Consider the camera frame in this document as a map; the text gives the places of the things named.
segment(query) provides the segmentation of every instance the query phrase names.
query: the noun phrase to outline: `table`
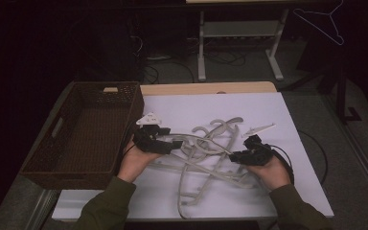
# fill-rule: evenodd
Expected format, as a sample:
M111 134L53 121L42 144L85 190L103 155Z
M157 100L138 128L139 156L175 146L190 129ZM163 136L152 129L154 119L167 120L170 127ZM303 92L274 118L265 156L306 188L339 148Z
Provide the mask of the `table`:
M174 95L169 95L169 87ZM241 93L234 93L237 87L241 88ZM333 215L295 126L289 117L283 98L280 93L275 92L272 83L143 85L142 88L145 95L145 113L155 112L162 118L162 126L171 127L174 132L188 132L188 128L193 127L194 124L208 125L212 119L217 118L217 114L221 115L219 118L222 120L227 120L233 116L243 117L244 122L239 124L241 132L247 131L250 126L276 123L275 128L259 135L264 143L280 146L288 152L294 167L295 186L301 197L325 216L331 217ZM192 88L192 90L178 92L180 88ZM249 88L248 93L244 92L246 88ZM155 96L158 90L163 96ZM232 93L216 94L220 91ZM237 138L234 148L241 147L242 139ZM160 158L160 161L176 164L168 156ZM231 162L222 164L222 168L226 170L233 170L234 167L238 166ZM181 217L176 210L178 180L179 173L177 172L169 170L166 172L164 169L148 167L135 182L138 188L129 204L128 219L180 220ZM191 175L191 180L191 183L187 183L187 185L197 190L198 183L202 178ZM209 187L209 192L201 199L202 202L198 203L196 207L186 207L186 215L194 220L276 217L276 211L269 200L267 191L259 186L259 181L253 176L248 177L246 181L253 184L254 187L240 189L226 181L214 179ZM63 191L52 218L76 220L82 206L99 192Z

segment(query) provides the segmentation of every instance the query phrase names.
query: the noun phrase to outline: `white table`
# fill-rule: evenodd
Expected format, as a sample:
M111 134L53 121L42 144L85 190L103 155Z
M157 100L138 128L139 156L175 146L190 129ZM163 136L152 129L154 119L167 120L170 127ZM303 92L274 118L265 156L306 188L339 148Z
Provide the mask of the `white table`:
M281 147L293 165L295 187L301 197L326 217L334 215L314 173L294 123L280 93L240 93L145 96L145 114L154 112L161 117L161 127L170 127L174 133L192 133L191 129L204 126L214 119L229 120L243 117L241 133L251 127L276 124L259 134L263 143ZM244 150L244 138L239 137L231 150ZM169 156L160 158L163 163L183 165ZM222 168L235 170L238 165L229 159ZM131 220L179 220L177 191L180 172L148 167L135 181L137 190L129 204ZM188 177L188 190L196 190L203 177ZM215 178L197 206L184 207L190 219L262 219L276 217L276 211L267 190L251 175L247 180L255 185L242 189ZM76 220L83 205L100 191L62 191L53 219Z

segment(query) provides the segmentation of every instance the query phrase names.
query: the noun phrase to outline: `long sleeve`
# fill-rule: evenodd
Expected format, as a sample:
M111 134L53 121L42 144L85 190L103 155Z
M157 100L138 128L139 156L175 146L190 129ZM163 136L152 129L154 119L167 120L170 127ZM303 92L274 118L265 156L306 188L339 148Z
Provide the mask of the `long sleeve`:
M272 191L270 198L277 210L280 229L332 229L329 220L304 202L293 185Z
M82 208L75 230L124 229L128 204L136 186L113 177L108 187Z

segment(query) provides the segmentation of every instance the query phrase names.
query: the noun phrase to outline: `person's left hand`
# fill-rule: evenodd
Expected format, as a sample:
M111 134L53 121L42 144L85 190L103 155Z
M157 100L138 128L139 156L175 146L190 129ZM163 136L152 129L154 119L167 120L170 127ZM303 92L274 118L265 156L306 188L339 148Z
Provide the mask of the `person's left hand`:
M127 143L124 154L117 176L129 183L132 183L151 161L162 156L162 154L141 151L134 145L133 138L130 138L129 143Z

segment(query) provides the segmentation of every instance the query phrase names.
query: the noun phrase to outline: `brown basket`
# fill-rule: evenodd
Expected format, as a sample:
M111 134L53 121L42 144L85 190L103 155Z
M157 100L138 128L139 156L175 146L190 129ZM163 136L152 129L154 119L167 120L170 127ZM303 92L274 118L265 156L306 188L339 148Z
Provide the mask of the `brown basket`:
M142 117L140 85L73 82L67 89L20 173L45 189L105 189L119 170L123 139Z

